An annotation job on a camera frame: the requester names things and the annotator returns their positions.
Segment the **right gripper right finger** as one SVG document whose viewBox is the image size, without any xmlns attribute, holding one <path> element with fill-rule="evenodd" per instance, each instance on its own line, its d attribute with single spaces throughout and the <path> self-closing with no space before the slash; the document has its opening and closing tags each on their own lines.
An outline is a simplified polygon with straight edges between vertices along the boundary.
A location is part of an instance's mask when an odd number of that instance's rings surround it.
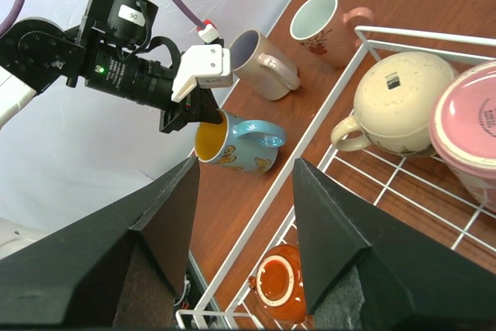
<svg viewBox="0 0 496 331">
<path fill-rule="evenodd" d="M 339 187 L 293 169 L 306 309 L 317 329 L 493 329 L 495 276 Z"/>
</svg>

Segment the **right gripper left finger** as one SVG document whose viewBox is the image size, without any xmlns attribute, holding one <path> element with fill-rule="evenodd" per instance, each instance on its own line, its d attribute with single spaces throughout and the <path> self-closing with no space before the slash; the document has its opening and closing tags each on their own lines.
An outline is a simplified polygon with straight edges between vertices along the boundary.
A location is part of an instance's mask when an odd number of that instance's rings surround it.
<svg viewBox="0 0 496 331">
<path fill-rule="evenodd" d="M 3 329 L 167 329 L 198 198 L 196 157 L 51 234 L 1 221 Z"/>
</svg>

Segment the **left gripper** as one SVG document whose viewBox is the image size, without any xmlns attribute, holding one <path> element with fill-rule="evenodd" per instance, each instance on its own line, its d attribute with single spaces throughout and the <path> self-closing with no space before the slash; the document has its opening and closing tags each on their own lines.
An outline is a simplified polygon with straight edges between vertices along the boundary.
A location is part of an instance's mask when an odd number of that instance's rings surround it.
<svg viewBox="0 0 496 331">
<path fill-rule="evenodd" d="M 137 72 L 132 79 L 129 100 L 160 110 L 159 130 L 172 133 L 190 122 L 220 124 L 223 121 L 217 101 L 209 88 L 195 88 L 179 102 L 171 100 L 174 79 L 181 63 L 177 45 L 165 36 L 155 36 L 146 52 L 166 47 L 172 59 L 165 67 L 155 60 L 136 59 Z"/>
</svg>

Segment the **blue butterfly mug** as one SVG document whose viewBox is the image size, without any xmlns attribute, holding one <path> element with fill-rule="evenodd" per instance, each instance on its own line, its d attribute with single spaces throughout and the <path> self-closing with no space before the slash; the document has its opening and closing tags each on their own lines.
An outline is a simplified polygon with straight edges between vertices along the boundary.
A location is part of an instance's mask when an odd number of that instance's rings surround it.
<svg viewBox="0 0 496 331">
<path fill-rule="evenodd" d="M 219 124 L 202 122 L 195 134 L 195 154 L 204 164 L 234 171 L 264 174 L 274 166 L 278 150 L 286 143 L 284 129 L 272 122 L 244 119 L 218 111 Z"/>
</svg>

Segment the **pearlescent pink mug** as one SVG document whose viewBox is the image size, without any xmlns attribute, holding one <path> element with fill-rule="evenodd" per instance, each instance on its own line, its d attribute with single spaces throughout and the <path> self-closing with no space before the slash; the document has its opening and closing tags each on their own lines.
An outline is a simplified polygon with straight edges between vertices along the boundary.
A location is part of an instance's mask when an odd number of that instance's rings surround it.
<svg viewBox="0 0 496 331">
<path fill-rule="evenodd" d="M 297 66 L 259 31 L 243 32 L 229 51 L 232 72 L 265 99 L 276 101 L 300 87 Z"/>
</svg>

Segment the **pink ghost pattern mug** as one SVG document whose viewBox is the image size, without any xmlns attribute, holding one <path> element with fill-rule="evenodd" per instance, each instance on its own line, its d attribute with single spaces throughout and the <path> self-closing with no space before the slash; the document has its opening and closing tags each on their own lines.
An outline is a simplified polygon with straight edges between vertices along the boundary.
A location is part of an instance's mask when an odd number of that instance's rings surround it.
<svg viewBox="0 0 496 331">
<path fill-rule="evenodd" d="M 459 75 L 429 120 L 437 154 L 479 204 L 495 210 L 495 61 Z"/>
</svg>

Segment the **beige round mug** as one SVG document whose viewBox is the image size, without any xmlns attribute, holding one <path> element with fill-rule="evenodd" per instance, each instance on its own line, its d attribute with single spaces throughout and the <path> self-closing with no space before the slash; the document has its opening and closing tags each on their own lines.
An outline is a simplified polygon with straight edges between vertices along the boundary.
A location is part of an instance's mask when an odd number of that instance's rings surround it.
<svg viewBox="0 0 496 331">
<path fill-rule="evenodd" d="M 402 157 L 432 156 L 430 112 L 458 74 L 432 53 L 403 52 L 380 60 L 361 78 L 353 114 L 334 127 L 332 145 L 352 152 L 373 144 Z"/>
</svg>

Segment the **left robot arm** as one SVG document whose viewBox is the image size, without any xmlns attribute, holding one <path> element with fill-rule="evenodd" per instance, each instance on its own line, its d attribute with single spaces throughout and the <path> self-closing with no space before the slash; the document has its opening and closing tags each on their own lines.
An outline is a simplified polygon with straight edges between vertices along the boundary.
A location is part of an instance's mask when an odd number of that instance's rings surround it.
<svg viewBox="0 0 496 331">
<path fill-rule="evenodd" d="M 15 23 L 1 37 L 1 121 L 7 123 L 58 78 L 160 111 L 159 130 L 190 122 L 219 124 L 212 94 L 232 80 L 221 41 L 181 52 L 154 36 L 158 8 L 150 0 L 90 0 L 79 26 L 62 30 L 45 19 Z"/>
</svg>

